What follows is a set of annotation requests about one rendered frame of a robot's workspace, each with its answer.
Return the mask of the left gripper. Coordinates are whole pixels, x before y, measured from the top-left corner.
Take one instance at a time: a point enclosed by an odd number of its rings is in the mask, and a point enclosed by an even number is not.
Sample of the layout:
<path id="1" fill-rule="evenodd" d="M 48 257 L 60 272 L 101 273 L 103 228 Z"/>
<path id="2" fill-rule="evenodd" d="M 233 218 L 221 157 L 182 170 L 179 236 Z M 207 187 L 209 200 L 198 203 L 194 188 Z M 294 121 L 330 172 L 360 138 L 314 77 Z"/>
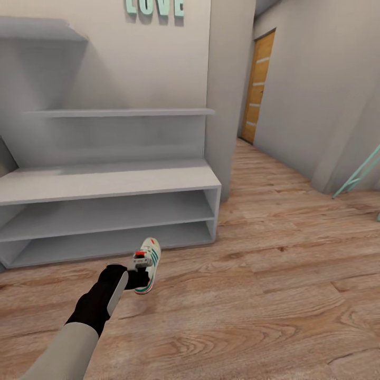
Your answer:
<path id="1" fill-rule="evenodd" d="M 135 271 L 130 271 L 133 274 L 133 283 L 130 288 L 127 290 L 135 289 L 138 287 L 147 287 L 148 286 L 148 272 L 135 272 Z"/>

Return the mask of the gym shoe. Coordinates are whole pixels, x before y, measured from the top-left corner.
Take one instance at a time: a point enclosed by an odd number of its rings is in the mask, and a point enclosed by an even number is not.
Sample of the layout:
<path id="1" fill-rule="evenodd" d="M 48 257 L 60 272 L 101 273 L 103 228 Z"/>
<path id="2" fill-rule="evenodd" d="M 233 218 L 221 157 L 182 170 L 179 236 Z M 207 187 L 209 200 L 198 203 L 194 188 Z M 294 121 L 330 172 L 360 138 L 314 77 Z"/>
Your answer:
<path id="1" fill-rule="evenodd" d="M 161 258 L 161 250 L 158 241 L 149 237 L 144 240 L 141 248 L 135 253 L 134 259 L 149 258 L 153 261 L 152 267 L 138 268 L 138 272 L 148 272 L 148 286 L 135 288 L 135 293 L 145 295 L 151 291 L 154 286 L 157 267 Z"/>

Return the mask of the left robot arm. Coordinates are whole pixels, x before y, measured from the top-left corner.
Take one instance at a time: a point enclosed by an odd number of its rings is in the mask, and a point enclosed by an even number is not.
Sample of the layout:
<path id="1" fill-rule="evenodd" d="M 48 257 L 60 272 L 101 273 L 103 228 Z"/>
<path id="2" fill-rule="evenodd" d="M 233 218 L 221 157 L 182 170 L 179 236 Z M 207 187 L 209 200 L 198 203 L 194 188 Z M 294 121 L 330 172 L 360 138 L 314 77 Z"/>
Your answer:
<path id="1" fill-rule="evenodd" d="M 148 286 L 149 258 L 131 259 L 129 267 L 107 265 L 92 289 L 78 301 L 74 313 L 48 348 L 20 380 L 83 380 L 90 359 L 125 289 Z"/>

